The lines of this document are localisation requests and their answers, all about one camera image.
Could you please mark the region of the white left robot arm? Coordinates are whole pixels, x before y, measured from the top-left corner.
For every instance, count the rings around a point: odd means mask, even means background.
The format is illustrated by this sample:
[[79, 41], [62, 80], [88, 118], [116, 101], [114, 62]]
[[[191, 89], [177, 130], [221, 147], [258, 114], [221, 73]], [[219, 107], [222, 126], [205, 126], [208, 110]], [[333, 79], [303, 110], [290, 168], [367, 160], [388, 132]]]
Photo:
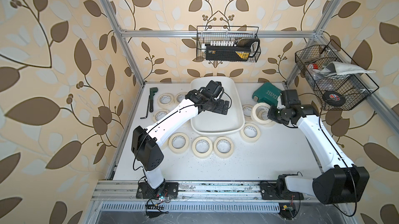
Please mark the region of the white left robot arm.
[[135, 161], [141, 163], [147, 184], [151, 189], [162, 187], [165, 179], [159, 168], [164, 159], [161, 146], [184, 123], [202, 112], [210, 111], [226, 115], [230, 108], [230, 100], [223, 100], [224, 89], [218, 85], [215, 88], [202, 87], [191, 90], [180, 104], [156, 123], [133, 130], [132, 153]]

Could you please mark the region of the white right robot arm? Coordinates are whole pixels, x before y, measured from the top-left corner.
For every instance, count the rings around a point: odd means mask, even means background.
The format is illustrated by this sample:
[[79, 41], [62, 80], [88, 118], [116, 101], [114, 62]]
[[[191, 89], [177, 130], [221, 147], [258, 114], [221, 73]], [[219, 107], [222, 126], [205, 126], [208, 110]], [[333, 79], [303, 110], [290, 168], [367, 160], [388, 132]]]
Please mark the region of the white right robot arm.
[[289, 191], [314, 196], [325, 205], [360, 201], [369, 173], [366, 168], [356, 166], [338, 147], [312, 105], [293, 105], [284, 109], [272, 106], [268, 118], [297, 126], [321, 167], [322, 174], [317, 178], [285, 175], [284, 184]]

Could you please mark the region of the cream masking tape roll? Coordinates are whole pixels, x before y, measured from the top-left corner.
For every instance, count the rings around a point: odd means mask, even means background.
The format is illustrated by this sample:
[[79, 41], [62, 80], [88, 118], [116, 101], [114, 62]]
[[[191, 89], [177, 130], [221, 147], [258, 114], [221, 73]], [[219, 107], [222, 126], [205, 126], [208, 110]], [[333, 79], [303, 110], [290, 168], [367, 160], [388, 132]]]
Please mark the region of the cream masking tape roll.
[[259, 140], [261, 132], [258, 126], [252, 123], [244, 124], [244, 127], [240, 130], [241, 138], [247, 143], [255, 143]]
[[175, 103], [180, 104], [186, 98], [187, 92], [181, 92], [176, 94], [175, 96]]
[[153, 115], [153, 121], [156, 123], [158, 121], [160, 121], [162, 118], [164, 118], [167, 114], [169, 113], [168, 110], [166, 109], [161, 109], [158, 110], [157, 112], [154, 113]]
[[188, 150], [189, 143], [189, 137], [186, 134], [177, 132], [170, 136], [168, 146], [173, 153], [183, 154]]
[[198, 158], [207, 158], [213, 151], [213, 143], [207, 137], [198, 137], [193, 141], [192, 151]]
[[213, 149], [219, 158], [229, 158], [234, 152], [234, 143], [228, 137], [218, 137]]
[[252, 113], [253, 106], [250, 104], [242, 105], [242, 110], [244, 114], [244, 118], [246, 121], [252, 121], [251, 113]]
[[275, 121], [269, 119], [268, 110], [261, 110], [258, 114], [259, 119], [261, 120], [261, 124], [265, 127], [271, 127], [276, 124]]
[[165, 93], [165, 94], [161, 94], [158, 97], [158, 105], [160, 108], [162, 109], [167, 109], [168, 107], [170, 107], [171, 105], [173, 105], [175, 103], [174, 101], [174, 96], [170, 93]]
[[253, 106], [253, 109], [252, 109], [252, 113], [251, 113], [252, 120], [257, 124], [262, 125], [261, 120], [258, 117], [258, 114], [261, 110], [268, 110], [268, 113], [269, 113], [270, 108], [271, 108], [270, 105], [267, 103], [264, 103], [264, 102], [256, 104], [255, 106]]

